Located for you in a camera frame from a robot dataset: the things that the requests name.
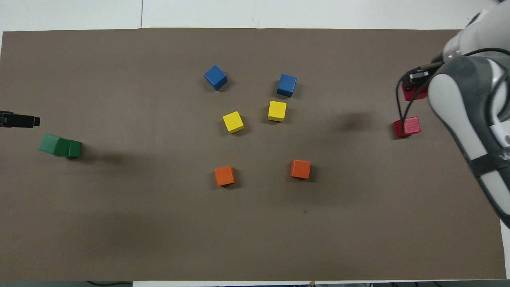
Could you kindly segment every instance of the orange block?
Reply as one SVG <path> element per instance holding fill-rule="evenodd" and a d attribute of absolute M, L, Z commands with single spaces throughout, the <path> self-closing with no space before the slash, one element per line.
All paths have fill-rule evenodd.
<path fill-rule="evenodd" d="M 297 159 L 293 160 L 290 175 L 292 177 L 309 178 L 311 166 L 312 164 L 309 161 Z"/>
<path fill-rule="evenodd" d="M 219 186 L 234 183 L 234 170 L 231 166 L 214 170 L 214 175 Z"/>

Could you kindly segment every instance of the black strap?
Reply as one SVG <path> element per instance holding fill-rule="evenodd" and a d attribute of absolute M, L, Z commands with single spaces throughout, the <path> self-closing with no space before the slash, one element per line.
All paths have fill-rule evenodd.
<path fill-rule="evenodd" d="M 510 147 L 490 152 L 469 162 L 469 168 L 474 177 L 480 177 L 507 166 L 510 166 Z"/>

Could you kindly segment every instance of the wooden block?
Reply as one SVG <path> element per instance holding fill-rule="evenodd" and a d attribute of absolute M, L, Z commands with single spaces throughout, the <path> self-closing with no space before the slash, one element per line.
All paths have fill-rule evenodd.
<path fill-rule="evenodd" d="M 271 101 L 269 102 L 269 113 L 267 119 L 271 121 L 283 122 L 285 119 L 285 111 L 287 103 Z"/>
<path fill-rule="evenodd" d="M 404 132 L 402 132 L 402 122 L 400 120 L 393 122 L 398 137 L 408 137 L 412 134 L 421 132 L 420 121 L 417 116 L 406 117 L 404 121 Z"/>
<path fill-rule="evenodd" d="M 67 158 L 79 158 L 82 143 L 76 140 L 58 137 L 52 134 L 44 134 L 39 150 L 51 153 L 54 156 Z"/>
<path fill-rule="evenodd" d="M 293 160 L 290 175 L 298 178 L 309 178 L 312 164 L 305 160 Z"/>
<path fill-rule="evenodd" d="M 401 84 L 400 87 L 402 88 L 402 92 L 404 94 L 404 98 L 406 101 L 410 101 L 413 99 L 414 97 L 414 94 L 416 93 L 416 89 L 412 89 L 412 90 L 409 90 L 409 91 L 406 91 L 405 88 L 404 88 L 404 84 Z M 420 99 L 424 99 L 428 96 L 428 87 L 425 87 L 421 93 L 419 93 L 419 95 L 415 98 L 415 100 L 420 100 Z"/>
<path fill-rule="evenodd" d="M 228 133 L 235 133 L 244 129 L 243 121 L 238 111 L 223 116 Z"/>
<path fill-rule="evenodd" d="M 227 83 L 227 78 L 225 73 L 218 68 L 217 65 L 214 65 L 204 74 L 205 78 L 214 87 L 215 90 L 219 90 L 224 84 Z"/>
<path fill-rule="evenodd" d="M 214 170 L 214 175 L 219 186 L 234 183 L 234 170 L 231 166 Z"/>
<path fill-rule="evenodd" d="M 282 74 L 276 93 L 289 98 L 292 97 L 292 93 L 294 93 L 294 88 L 296 87 L 296 82 L 296 77 Z"/>

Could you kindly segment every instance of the green block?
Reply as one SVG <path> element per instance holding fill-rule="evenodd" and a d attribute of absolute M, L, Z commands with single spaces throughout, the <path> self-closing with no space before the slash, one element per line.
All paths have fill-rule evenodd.
<path fill-rule="evenodd" d="M 67 158 L 80 157 L 80 148 L 82 143 L 76 140 L 61 138 L 52 134 L 44 134 L 39 150 L 51 153 L 54 156 L 63 156 Z"/>

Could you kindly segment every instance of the red block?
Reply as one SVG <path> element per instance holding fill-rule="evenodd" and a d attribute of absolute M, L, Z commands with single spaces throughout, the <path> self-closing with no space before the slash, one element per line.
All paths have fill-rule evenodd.
<path fill-rule="evenodd" d="M 404 132 L 402 133 L 402 122 L 400 120 L 393 123 L 398 137 L 408 137 L 412 134 L 421 132 L 420 121 L 417 116 L 406 117 L 404 121 Z"/>
<path fill-rule="evenodd" d="M 404 84 L 401 84 L 400 86 L 402 87 L 402 92 L 404 93 L 405 100 L 409 102 L 414 97 L 414 94 L 416 93 L 417 89 L 412 89 L 412 90 L 406 91 L 404 89 Z M 427 96 L 428 96 L 428 87 L 425 87 L 423 89 L 423 91 L 421 91 L 421 93 L 418 94 L 418 96 L 416 97 L 415 100 L 423 99 L 423 98 L 426 98 Z"/>

